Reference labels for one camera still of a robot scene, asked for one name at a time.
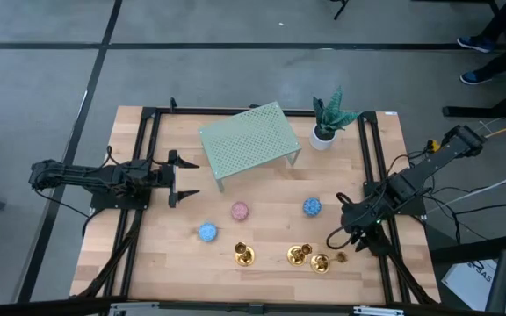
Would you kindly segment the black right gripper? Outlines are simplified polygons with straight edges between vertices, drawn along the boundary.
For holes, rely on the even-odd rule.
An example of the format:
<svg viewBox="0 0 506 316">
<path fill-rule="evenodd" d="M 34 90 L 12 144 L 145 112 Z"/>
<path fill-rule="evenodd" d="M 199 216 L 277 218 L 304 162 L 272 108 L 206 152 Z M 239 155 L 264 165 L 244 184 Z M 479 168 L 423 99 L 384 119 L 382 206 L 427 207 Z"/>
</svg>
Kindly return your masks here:
<svg viewBox="0 0 506 316">
<path fill-rule="evenodd" d="M 372 226 L 378 225 L 387 212 L 387 202 L 383 199 L 370 200 L 357 204 L 344 204 L 341 208 L 341 225 L 352 240 L 358 240 Z M 356 252 L 366 248 L 375 256 L 387 255 L 387 237 L 375 235 L 368 238 L 361 237 L 355 247 Z"/>
</svg>

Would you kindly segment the pink speckled ball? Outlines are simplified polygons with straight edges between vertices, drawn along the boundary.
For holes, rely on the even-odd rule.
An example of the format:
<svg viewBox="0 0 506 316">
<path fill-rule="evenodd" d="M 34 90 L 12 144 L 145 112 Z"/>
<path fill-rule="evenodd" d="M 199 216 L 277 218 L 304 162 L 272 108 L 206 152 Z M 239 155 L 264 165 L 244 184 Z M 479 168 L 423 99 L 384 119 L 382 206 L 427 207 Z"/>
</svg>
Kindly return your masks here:
<svg viewBox="0 0 506 316">
<path fill-rule="evenodd" d="M 235 202 L 230 209 L 233 219 L 243 221 L 249 216 L 249 207 L 244 202 Z"/>
</svg>

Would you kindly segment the black floor bar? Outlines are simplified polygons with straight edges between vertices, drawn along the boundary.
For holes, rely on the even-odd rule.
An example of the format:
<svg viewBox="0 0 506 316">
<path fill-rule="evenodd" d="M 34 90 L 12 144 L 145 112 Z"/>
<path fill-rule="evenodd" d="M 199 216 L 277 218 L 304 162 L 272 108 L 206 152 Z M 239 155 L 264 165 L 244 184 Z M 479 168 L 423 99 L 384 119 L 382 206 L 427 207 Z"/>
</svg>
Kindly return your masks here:
<svg viewBox="0 0 506 316">
<path fill-rule="evenodd" d="M 506 250 L 506 236 L 473 243 L 461 244 L 430 251 L 436 263 L 461 263 L 494 259 Z"/>
</svg>

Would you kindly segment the snake plant in white pot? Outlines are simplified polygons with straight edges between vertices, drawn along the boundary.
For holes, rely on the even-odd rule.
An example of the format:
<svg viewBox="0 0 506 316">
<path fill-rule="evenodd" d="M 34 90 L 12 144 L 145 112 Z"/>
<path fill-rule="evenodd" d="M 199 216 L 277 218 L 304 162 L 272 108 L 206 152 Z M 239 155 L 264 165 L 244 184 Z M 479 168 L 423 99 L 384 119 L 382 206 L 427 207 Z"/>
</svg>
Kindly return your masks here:
<svg viewBox="0 0 506 316">
<path fill-rule="evenodd" d="M 327 150 L 336 139 L 336 133 L 362 114 L 361 111 L 344 111 L 341 109 L 343 89 L 337 87 L 329 102 L 325 104 L 322 99 L 313 97 L 315 124 L 310 136 L 310 145 L 316 150 Z"/>
</svg>

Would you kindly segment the white printed paper sheet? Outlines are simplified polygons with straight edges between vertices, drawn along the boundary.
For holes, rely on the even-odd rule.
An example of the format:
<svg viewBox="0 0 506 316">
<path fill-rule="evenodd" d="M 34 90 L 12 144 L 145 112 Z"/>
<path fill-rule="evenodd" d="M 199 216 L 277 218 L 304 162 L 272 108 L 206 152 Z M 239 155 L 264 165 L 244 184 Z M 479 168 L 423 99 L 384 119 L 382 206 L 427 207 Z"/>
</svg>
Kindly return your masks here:
<svg viewBox="0 0 506 316">
<path fill-rule="evenodd" d="M 471 309 L 484 311 L 496 268 L 494 260 L 453 264 L 442 278 L 442 284 Z"/>
</svg>

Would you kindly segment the short gold candlestick holder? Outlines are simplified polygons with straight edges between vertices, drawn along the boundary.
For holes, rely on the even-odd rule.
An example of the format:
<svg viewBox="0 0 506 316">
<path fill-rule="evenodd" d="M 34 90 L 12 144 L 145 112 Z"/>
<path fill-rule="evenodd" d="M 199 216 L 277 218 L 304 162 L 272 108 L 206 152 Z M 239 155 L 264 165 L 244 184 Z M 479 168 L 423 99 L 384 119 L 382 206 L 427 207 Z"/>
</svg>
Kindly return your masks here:
<svg viewBox="0 0 506 316">
<path fill-rule="evenodd" d="M 301 266 L 303 265 L 307 257 L 311 255 L 313 249 L 310 244 L 303 245 L 295 245 L 291 246 L 286 253 L 286 259 L 292 266 Z"/>
</svg>

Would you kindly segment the black aluminium table frame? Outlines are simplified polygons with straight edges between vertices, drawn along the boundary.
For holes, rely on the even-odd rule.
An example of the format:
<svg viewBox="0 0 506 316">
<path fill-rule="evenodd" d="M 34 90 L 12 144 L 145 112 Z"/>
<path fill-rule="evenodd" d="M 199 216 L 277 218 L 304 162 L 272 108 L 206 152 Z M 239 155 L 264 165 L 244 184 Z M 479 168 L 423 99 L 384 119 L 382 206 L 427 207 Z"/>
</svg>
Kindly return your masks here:
<svg viewBox="0 0 506 316">
<path fill-rule="evenodd" d="M 386 169 L 406 166 L 405 143 L 398 115 L 372 113 L 362 125 L 349 125 L 332 147 L 317 151 L 309 144 L 314 119 L 307 111 L 289 111 L 288 119 L 302 149 L 290 165 L 279 158 L 224 179 L 219 191 L 199 129 L 230 115 L 228 109 L 177 107 L 160 111 L 155 155 L 164 159 L 176 149 L 198 169 L 177 173 L 180 190 L 199 190 L 176 208 L 167 204 L 166 190 L 156 190 L 143 213 L 140 236 L 132 256 L 132 273 L 118 270 L 112 293 L 127 290 L 134 300 L 179 302 L 276 303 L 316 305 L 381 305 L 406 301 L 406 289 L 394 267 L 368 251 L 347 247 L 346 263 L 333 262 L 326 274 L 308 264 L 292 266 L 291 246 L 310 244 L 316 254 L 332 256 L 346 236 L 339 230 L 343 192 L 354 201 L 366 181 L 376 181 Z M 321 212 L 308 217 L 302 205 L 318 198 Z M 249 207 L 243 221 L 232 218 L 235 202 Z M 215 224 L 214 241 L 199 238 L 199 227 Z M 247 267 L 235 261 L 235 244 L 255 252 Z"/>
</svg>

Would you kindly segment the black overhead frame beam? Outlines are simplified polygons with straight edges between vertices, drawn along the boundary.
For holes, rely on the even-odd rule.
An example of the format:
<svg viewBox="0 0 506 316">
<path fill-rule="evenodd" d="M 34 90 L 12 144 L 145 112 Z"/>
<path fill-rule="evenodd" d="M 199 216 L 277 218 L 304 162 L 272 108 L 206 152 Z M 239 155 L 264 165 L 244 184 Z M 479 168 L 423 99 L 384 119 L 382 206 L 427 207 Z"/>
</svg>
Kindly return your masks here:
<svg viewBox="0 0 506 316">
<path fill-rule="evenodd" d="M 159 308 L 173 310 L 206 310 L 223 312 L 245 312 L 261 315 L 269 312 L 321 312 L 356 316 L 355 305 L 310 305 L 310 304 L 274 304 L 274 303 L 201 303 L 179 301 L 127 301 L 124 297 L 107 298 L 68 298 L 40 302 L 27 302 L 0 305 L 0 316 L 88 316 L 106 313 L 111 304 L 126 302 L 158 302 Z M 393 302 L 385 305 L 367 305 L 403 310 L 405 316 L 504 316 L 491 312 L 453 309 L 444 305 L 419 305 Z"/>
</svg>

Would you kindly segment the black stand leg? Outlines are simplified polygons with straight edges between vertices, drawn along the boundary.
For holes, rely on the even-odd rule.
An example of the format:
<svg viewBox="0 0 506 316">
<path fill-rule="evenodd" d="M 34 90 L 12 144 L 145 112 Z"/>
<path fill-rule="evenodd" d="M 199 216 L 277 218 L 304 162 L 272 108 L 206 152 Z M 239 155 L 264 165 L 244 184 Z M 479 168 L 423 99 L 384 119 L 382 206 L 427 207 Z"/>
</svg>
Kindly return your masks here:
<svg viewBox="0 0 506 316">
<path fill-rule="evenodd" d="M 337 10 L 335 16 L 333 17 L 333 20 L 338 20 L 339 17 L 341 16 L 341 14 L 343 13 L 347 3 L 350 1 L 350 0 L 329 0 L 331 3 L 338 3 L 338 4 L 341 4 L 340 5 L 340 8 Z"/>
</svg>

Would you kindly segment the green perforated metal shelf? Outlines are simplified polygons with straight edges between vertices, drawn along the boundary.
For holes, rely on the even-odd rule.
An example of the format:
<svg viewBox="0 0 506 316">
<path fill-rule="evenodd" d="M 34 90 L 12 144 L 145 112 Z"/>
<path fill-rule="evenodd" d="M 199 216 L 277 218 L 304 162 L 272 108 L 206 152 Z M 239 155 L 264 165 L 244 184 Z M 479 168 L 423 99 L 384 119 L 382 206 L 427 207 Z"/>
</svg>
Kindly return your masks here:
<svg viewBox="0 0 506 316">
<path fill-rule="evenodd" d="M 278 158 L 293 165 L 302 149 L 276 102 L 203 126 L 199 137 L 219 191 L 223 179 Z"/>
</svg>

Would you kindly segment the dark blue speckled ball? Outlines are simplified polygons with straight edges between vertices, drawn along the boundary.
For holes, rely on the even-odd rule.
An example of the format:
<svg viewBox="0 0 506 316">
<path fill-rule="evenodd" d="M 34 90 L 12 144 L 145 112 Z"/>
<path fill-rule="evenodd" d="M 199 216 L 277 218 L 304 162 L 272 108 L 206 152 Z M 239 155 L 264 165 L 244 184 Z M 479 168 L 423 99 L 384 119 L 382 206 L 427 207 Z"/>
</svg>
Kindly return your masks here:
<svg viewBox="0 0 506 316">
<path fill-rule="evenodd" d="M 308 217 L 317 216 L 322 210 L 322 203 L 316 197 L 308 198 L 304 201 L 302 205 L 302 211 Z"/>
</svg>

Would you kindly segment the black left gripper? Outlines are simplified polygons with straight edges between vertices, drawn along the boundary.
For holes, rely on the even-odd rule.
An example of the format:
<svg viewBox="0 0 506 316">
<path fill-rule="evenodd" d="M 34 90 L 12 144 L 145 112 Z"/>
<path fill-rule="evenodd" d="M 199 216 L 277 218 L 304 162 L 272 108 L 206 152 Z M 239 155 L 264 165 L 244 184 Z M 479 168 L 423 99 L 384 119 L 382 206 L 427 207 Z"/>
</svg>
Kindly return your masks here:
<svg viewBox="0 0 506 316">
<path fill-rule="evenodd" d="M 199 190 L 176 190 L 176 166 L 181 169 L 198 169 L 199 165 L 185 161 L 180 155 L 177 155 L 176 150 L 168 152 L 168 159 L 166 162 L 160 163 L 160 170 L 162 173 L 162 183 L 165 187 L 170 189 L 168 204 L 170 208 L 175 208 L 176 204 L 183 199 L 199 193 Z"/>
</svg>

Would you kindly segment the light blue speckled ball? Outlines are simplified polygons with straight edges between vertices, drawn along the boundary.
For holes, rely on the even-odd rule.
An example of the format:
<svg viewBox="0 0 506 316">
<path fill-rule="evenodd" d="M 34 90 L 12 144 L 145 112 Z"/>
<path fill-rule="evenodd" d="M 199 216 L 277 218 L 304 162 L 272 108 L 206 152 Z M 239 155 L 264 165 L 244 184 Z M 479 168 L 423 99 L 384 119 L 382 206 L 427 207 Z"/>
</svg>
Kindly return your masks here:
<svg viewBox="0 0 506 316">
<path fill-rule="evenodd" d="M 198 235 L 199 238 L 204 242 L 214 241 L 218 234 L 218 228 L 215 224 L 204 223 L 199 227 Z"/>
</svg>

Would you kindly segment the black desk leg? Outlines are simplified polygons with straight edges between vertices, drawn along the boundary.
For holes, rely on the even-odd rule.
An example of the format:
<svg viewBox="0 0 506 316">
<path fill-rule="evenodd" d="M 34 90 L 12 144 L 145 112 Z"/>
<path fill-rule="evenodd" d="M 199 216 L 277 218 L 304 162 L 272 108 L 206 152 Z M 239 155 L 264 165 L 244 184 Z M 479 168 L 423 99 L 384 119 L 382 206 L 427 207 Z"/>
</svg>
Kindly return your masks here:
<svg viewBox="0 0 506 316">
<path fill-rule="evenodd" d="M 506 118 L 506 98 L 488 108 L 446 106 L 442 108 L 442 114 L 447 118 Z"/>
</svg>

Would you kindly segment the silver metal bracket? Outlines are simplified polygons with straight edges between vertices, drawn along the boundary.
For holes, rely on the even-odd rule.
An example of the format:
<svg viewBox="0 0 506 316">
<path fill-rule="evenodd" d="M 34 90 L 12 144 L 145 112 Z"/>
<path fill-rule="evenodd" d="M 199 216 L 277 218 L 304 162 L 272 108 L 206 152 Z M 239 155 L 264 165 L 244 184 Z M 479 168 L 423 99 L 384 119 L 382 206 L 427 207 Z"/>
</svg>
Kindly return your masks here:
<svg viewBox="0 0 506 316">
<path fill-rule="evenodd" d="M 126 302 L 111 304 L 106 316 L 138 316 L 145 312 L 156 311 L 158 302 Z"/>
<path fill-rule="evenodd" d="M 353 307 L 356 316 L 405 316 L 403 310 L 359 305 Z"/>
</svg>

